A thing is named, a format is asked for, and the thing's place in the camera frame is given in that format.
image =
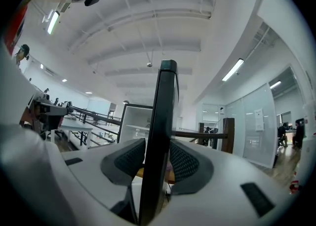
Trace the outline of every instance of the black mesh grille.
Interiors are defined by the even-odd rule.
[[[145,148],[146,143],[144,141],[143,143],[116,158],[114,161],[115,166],[119,170],[134,178],[144,161]]]
[[[173,143],[170,143],[170,162],[173,167],[175,182],[192,176],[199,166],[196,158]]]

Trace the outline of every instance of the tube light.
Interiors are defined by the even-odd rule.
[[[54,29],[54,26],[55,26],[55,24],[56,24],[56,22],[57,22],[57,20],[58,20],[58,17],[59,17],[59,13],[58,13],[57,11],[55,11],[53,17],[52,17],[51,20],[50,20],[48,29],[47,29],[47,32],[48,32],[49,34],[52,33],[52,31],[53,31],[53,29]]]
[[[238,59],[237,63],[234,65],[234,67],[226,74],[226,76],[222,79],[222,81],[227,81],[237,70],[241,65],[244,63],[242,59]]]
[[[281,84],[281,81],[279,80],[277,83],[270,86],[270,89],[275,88],[277,85],[280,85],[280,84]]]

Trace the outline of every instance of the computer monitor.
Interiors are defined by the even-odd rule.
[[[177,63],[163,60],[158,73],[143,175],[139,224],[147,225],[160,211],[167,187],[170,139],[175,138],[179,86]]]

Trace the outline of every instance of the table leg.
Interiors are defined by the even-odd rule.
[[[89,149],[91,147],[91,135],[92,135],[92,131],[89,131],[87,141],[86,141],[87,149]]]
[[[50,141],[52,143],[55,143],[55,130],[54,129],[50,131]]]

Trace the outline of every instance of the person in black clothing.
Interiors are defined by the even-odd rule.
[[[287,147],[287,136],[286,134],[286,124],[284,123],[281,127],[278,128],[278,137],[280,137],[280,142],[284,147]]]
[[[295,147],[301,148],[302,143],[303,143],[303,138],[304,138],[304,127],[300,125],[300,121],[296,120],[295,121],[295,126],[296,126],[296,134],[293,136],[293,149]]]

